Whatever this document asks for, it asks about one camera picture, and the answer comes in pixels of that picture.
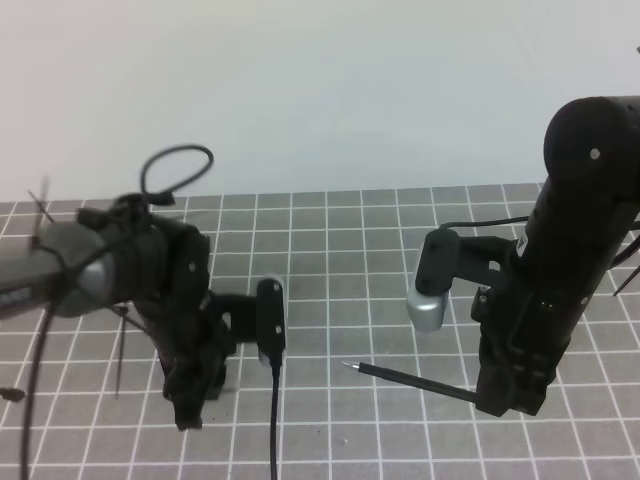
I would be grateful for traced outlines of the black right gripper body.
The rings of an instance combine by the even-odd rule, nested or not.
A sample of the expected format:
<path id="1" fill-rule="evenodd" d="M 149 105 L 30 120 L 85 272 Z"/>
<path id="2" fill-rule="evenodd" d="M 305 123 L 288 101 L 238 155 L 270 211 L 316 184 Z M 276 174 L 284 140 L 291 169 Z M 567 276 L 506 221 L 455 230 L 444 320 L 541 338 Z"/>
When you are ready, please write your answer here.
<path id="1" fill-rule="evenodd" d="M 503 368 L 519 385 L 549 385 L 585 311 L 585 299 L 542 298 L 521 284 L 481 286 L 471 308 L 480 324 L 483 368 Z"/>

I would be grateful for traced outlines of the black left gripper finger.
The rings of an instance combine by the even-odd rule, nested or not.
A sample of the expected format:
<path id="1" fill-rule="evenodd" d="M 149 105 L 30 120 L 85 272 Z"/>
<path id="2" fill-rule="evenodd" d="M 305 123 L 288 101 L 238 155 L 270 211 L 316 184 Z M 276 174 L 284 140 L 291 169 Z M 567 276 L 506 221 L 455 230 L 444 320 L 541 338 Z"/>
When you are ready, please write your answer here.
<path id="1" fill-rule="evenodd" d="M 202 411 L 208 401 L 218 400 L 225 384 L 225 370 L 209 379 L 173 371 L 169 375 L 169 401 L 179 431 L 202 428 Z"/>

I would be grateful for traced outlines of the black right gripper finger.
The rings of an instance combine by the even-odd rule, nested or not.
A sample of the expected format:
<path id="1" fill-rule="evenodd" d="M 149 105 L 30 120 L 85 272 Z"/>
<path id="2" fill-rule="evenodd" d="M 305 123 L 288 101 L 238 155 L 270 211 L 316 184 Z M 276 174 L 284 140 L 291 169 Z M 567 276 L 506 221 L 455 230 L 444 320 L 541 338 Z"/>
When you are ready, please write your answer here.
<path id="1" fill-rule="evenodd" d="M 510 377 L 503 370 L 481 369 L 476 384 L 476 409 L 495 417 L 510 410 L 537 415 L 553 381 L 553 371 L 534 372 L 524 379 L 530 383 L 521 385 L 518 377 Z"/>

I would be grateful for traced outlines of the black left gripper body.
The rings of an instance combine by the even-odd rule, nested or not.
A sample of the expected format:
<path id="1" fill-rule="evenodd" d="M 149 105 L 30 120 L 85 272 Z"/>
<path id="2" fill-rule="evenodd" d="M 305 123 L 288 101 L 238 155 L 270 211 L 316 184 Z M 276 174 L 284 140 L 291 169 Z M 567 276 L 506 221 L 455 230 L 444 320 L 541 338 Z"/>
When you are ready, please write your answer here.
<path id="1" fill-rule="evenodd" d="M 158 352 L 163 393 L 218 395 L 226 359 L 238 344 L 256 340 L 256 298 L 209 289 L 208 236 L 186 224 L 161 232 L 167 257 L 159 291 L 134 305 Z"/>

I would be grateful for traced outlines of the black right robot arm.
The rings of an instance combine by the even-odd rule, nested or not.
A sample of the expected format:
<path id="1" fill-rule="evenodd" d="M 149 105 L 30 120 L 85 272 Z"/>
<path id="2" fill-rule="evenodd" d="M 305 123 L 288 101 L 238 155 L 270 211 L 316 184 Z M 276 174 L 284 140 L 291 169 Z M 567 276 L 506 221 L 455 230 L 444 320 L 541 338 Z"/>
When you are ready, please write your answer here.
<path id="1" fill-rule="evenodd" d="M 639 213 L 639 99 L 589 97 L 552 118 L 548 177 L 507 256 L 505 285 L 477 291 L 478 410 L 535 415 L 586 306 Z"/>

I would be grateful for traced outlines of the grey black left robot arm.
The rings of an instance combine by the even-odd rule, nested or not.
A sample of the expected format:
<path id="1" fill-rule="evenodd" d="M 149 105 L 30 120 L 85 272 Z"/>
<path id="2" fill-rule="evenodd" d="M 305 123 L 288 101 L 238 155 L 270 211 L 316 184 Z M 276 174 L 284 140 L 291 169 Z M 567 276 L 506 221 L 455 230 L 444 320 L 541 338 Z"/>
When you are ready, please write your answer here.
<path id="1" fill-rule="evenodd" d="M 78 210 L 70 222 L 37 229 L 24 256 L 1 264 L 1 316 L 37 307 L 73 318 L 132 305 L 164 373 L 163 396 L 179 430 L 198 429 L 216 399 L 226 360 L 255 343 L 266 319 L 263 297 L 209 288 L 211 242 L 183 221 L 149 211 L 139 194 L 106 211 Z"/>

